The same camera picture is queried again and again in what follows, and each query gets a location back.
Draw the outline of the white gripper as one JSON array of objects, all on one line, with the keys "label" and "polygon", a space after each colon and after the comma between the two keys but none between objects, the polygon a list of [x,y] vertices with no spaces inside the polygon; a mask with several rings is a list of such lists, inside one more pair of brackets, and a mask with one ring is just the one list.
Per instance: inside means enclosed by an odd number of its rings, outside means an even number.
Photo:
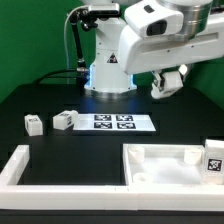
[{"label": "white gripper", "polygon": [[118,47],[122,70],[153,71],[153,85],[162,91],[165,78],[160,69],[224,56],[224,6],[212,2],[141,0],[128,7]]}]

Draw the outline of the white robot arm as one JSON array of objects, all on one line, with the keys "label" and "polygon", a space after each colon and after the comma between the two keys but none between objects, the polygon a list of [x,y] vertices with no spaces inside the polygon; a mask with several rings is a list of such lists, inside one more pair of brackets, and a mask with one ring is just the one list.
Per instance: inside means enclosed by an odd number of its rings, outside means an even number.
[{"label": "white robot arm", "polygon": [[151,95],[183,87],[190,66],[224,56],[224,6],[213,0],[81,0],[94,18],[96,56],[85,89],[121,96],[132,77],[151,72]]}]

